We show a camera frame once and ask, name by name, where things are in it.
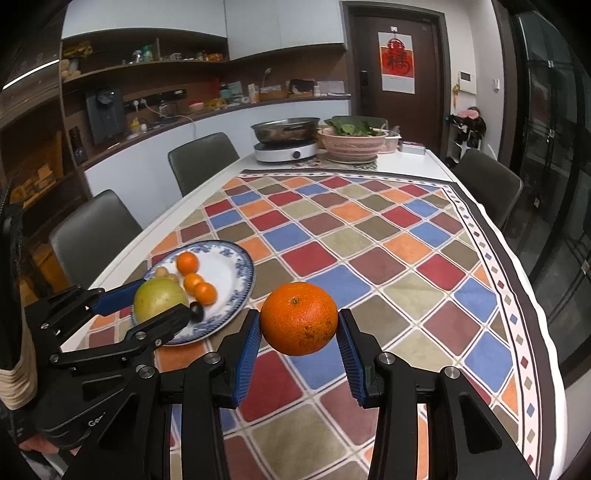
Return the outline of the green pear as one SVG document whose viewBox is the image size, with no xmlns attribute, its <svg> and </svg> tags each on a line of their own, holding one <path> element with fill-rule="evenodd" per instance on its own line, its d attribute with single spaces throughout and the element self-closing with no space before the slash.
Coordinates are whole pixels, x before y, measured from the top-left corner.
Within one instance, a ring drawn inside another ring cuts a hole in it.
<svg viewBox="0 0 591 480">
<path fill-rule="evenodd" d="M 176 305 L 189 305 L 182 287 L 168 278 L 153 278 L 135 292 L 132 313 L 135 321 L 141 324 Z"/>
</svg>

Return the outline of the orange mandarin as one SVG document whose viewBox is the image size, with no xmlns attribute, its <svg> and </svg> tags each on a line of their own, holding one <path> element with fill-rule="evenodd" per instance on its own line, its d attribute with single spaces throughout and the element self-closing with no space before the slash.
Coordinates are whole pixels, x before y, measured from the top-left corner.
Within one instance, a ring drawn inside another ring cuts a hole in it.
<svg viewBox="0 0 591 480">
<path fill-rule="evenodd" d="M 209 306 L 215 303 L 217 299 L 217 291 L 215 287 L 208 282 L 202 282 L 195 288 L 193 297 L 202 306 Z"/>
</svg>

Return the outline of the small mandarin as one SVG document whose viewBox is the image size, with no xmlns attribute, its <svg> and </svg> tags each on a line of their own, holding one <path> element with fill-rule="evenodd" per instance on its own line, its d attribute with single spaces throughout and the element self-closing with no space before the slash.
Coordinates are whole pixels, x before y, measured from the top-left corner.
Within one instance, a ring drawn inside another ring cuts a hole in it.
<svg viewBox="0 0 591 480">
<path fill-rule="evenodd" d="M 194 294 L 195 288 L 197 285 L 204 282 L 204 278 L 194 272 L 190 272 L 183 277 L 182 285 L 188 295 L 192 296 Z"/>
<path fill-rule="evenodd" d="M 197 256 L 190 251 L 180 253 L 176 257 L 175 264 L 177 271 L 183 276 L 196 273 L 199 267 Z"/>
</svg>

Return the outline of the large orange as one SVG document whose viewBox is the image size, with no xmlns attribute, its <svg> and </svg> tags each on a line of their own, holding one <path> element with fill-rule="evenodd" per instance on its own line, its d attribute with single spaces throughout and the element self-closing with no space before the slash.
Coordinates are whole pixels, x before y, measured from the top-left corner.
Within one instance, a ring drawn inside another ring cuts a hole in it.
<svg viewBox="0 0 591 480">
<path fill-rule="evenodd" d="M 338 308 L 325 290 L 306 282 L 281 285 L 260 309 L 263 337 L 276 351 L 304 356 L 322 350 L 338 328 Z"/>
</svg>

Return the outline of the dark plum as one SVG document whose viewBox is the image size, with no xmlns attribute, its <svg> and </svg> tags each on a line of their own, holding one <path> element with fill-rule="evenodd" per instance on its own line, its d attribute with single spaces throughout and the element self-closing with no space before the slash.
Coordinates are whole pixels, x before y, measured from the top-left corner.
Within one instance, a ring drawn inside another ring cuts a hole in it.
<svg viewBox="0 0 591 480">
<path fill-rule="evenodd" d="M 198 301 L 193 301 L 189 304 L 189 309 L 191 311 L 191 320 L 194 323 L 201 323 L 204 321 L 204 306 L 202 306 Z"/>
</svg>

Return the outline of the grey chair near left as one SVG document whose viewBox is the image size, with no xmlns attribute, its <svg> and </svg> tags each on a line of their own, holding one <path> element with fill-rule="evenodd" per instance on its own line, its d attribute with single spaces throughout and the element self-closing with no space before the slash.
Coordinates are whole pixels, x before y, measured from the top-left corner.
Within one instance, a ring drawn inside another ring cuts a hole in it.
<svg viewBox="0 0 591 480">
<path fill-rule="evenodd" d="M 69 283 L 88 288 L 141 232 L 116 193 L 105 190 L 54 228 L 49 241 Z"/>
</svg>

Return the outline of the grey chair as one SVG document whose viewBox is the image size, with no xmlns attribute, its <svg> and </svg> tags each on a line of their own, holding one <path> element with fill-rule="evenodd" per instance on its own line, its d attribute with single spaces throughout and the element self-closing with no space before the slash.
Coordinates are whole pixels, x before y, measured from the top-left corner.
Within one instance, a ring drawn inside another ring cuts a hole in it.
<svg viewBox="0 0 591 480">
<path fill-rule="evenodd" d="M 141 232 L 116 193 L 105 190 L 54 228 L 49 241 L 69 283 L 88 288 Z"/>
<path fill-rule="evenodd" d="M 222 132 L 192 140 L 168 153 L 168 162 L 182 196 L 238 159 L 238 151 Z"/>
<path fill-rule="evenodd" d="M 502 229 L 523 189 L 523 181 L 502 163 L 476 149 L 468 149 L 454 175 L 483 205 L 490 219 Z"/>
</svg>

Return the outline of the colourful checkered tablecloth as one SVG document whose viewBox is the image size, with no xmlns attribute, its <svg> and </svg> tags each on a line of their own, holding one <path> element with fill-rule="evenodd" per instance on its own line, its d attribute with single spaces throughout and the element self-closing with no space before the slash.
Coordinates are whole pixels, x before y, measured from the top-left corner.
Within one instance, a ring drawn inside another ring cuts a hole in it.
<svg viewBox="0 0 591 480">
<path fill-rule="evenodd" d="M 249 253 L 259 308 L 287 282 L 321 287 L 409 364 L 463 372 L 541 479 L 563 466 L 555 357 L 520 263 L 459 187 L 370 172 L 240 170 L 185 198 L 98 280 L 141 277 L 202 240 Z M 363 479 L 378 414 L 356 404 L 335 343 L 263 345 L 249 395 L 221 415 L 235 479 Z"/>
</svg>

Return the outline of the grey chair far left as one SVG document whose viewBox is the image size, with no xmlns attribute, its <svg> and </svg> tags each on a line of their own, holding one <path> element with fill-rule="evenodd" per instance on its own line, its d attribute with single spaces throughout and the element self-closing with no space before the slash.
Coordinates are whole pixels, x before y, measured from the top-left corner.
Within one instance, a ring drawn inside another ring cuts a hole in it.
<svg viewBox="0 0 591 480">
<path fill-rule="evenodd" d="M 182 196 L 238 159 L 238 151 L 222 132 L 192 140 L 168 153 L 168 162 Z"/>
</svg>

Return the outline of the black water dispenser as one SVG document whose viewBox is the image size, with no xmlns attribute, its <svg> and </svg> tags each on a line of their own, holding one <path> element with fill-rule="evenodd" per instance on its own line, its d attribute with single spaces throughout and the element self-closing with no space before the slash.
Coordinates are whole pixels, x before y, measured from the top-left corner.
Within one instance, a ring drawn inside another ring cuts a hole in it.
<svg viewBox="0 0 591 480">
<path fill-rule="evenodd" d="M 105 89 L 88 95 L 86 109 L 95 145 L 127 130 L 124 103 L 119 89 Z"/>
</svg>

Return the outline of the small white box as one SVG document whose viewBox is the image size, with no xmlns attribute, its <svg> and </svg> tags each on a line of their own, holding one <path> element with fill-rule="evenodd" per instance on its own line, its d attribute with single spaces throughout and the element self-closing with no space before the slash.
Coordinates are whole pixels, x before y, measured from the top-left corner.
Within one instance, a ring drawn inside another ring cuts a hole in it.
<svg viewBox="0 0 591 480">
<path fill-rule="evenodd" d="M 426 147 L 423 144 L 416 142 L 402 141 L 400 143 L 400 149 L 403 153 L 424 155 Z"/>
</svg>

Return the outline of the pink basket of greens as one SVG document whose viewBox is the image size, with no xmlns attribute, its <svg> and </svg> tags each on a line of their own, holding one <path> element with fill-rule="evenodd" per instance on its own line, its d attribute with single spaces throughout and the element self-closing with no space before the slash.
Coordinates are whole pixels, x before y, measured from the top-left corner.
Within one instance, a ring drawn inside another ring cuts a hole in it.
<svg viewBox="0 0 591 480">
<path fill-rule="evenodd" d="M 318 127 L 318 142 L 329 160 L 342 164 L 366 164 L 382 153 L 394 153 L 401 141 L 400 128 L 384 118 L 332 116 Z"/>
</svg>

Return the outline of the white intercom panel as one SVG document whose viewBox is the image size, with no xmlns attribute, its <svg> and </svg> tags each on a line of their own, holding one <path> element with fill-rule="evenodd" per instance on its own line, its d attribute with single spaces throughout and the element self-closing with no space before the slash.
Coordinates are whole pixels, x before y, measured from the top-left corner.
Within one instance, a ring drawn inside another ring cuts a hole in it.
<svg viewBox="0 0 591 480">
<path fill-rule="evenodd" d="M 467 71 L 458 72 L 458 85 L 461 92 L 477 94 L 477 82 L 474 74 Z"/>
</svg>

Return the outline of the red fu poster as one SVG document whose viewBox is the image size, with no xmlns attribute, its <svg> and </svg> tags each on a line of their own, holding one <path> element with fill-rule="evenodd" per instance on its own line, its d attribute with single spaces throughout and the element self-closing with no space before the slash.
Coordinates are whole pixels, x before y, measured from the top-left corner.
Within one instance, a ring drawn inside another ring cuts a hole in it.
<svg viewBox="0 0 591 480">
<path fill-rule="evenodd" d="M 382 90 L 414 95 L 416 68 L 412 36 L 379 32 L 378 41 Z"/>
</svg>

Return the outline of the black glass sliding door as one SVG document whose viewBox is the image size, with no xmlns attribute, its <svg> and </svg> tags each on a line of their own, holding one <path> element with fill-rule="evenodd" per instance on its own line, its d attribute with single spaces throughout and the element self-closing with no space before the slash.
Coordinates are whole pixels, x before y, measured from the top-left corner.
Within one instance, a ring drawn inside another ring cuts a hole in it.
<svg viewBox="0 0 591 480">
<path fill-rule="evenodd" d="M 590 367 L 590 75 L 533 10 L 511 19 L 524 184 L 507 237 L 542 306 L 567 386 Z"/>
</svg>

